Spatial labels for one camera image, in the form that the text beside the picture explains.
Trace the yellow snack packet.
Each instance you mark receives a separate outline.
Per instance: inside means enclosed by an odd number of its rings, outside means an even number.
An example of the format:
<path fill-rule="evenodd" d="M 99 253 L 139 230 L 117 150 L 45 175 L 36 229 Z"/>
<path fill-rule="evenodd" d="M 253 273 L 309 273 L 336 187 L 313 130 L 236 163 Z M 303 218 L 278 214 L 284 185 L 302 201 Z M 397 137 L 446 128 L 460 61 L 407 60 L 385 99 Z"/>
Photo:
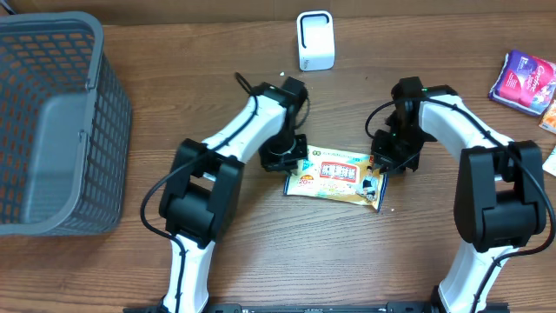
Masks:
<path fill-rule="evenodd" d="M 381 210 L 388 177 L 373 168 L 374 158 L 345 150 L 308 146 L 308 157 L 286 179 L 286 196 L 311 196 Z"/>

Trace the red purple pantyliner pack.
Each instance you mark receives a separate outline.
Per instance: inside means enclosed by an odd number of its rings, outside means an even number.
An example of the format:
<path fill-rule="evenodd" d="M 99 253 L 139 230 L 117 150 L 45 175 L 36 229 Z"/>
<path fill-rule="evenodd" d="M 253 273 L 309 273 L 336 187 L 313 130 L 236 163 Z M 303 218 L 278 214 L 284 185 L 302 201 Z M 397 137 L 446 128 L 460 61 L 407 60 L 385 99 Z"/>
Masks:
<path fill-rule="evenodd" d="M 540 116 L 555 93 L 555 63 L 510 50 L 488 97 L 513 109 Z"/>

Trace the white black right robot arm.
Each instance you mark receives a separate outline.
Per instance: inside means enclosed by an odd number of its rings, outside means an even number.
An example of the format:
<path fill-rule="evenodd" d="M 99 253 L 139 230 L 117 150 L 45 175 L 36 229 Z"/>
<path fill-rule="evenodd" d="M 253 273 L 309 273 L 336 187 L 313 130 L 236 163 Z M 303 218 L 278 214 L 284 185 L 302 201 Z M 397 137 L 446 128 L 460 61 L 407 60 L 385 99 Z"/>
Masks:
<path fill-rule="evenodd" d="M 388 303 L 387 311 L 507 312 L 507 304 L 487 302 L 504 265 L 546 250 L 555 238 L 539 146 L 486 125 L 448 85 L 406 77 L 391 97 L 389 129 L 371 134 L 373 168 L 385 176 L 417 170 L 425 143 L 441 143 L 459 164 L 453 217 L 461 243 L 429 300 Z"/>

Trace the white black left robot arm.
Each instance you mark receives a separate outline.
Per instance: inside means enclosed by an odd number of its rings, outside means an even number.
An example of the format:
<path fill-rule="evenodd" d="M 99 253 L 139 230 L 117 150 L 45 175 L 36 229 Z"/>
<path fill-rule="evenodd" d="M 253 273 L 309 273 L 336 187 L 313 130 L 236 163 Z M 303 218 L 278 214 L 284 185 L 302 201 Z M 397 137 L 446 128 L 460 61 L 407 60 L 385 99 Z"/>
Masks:
<path fill-rule="evenodd" d="M 283 85 L 250 85 L 235 76 L 248 94 L 244 109 L 223 129 L 178 147 L 159 214 L 172 248 L 169 289 L 159 312 L 201 312 L 215 244 L 234 218 L 243 173 L 253 155 L 267 172 L 292 174 L 308 155 L 307 138 L 297 134 L 296 117 L 308 105 L 305 83 L 287 78 Z"/>

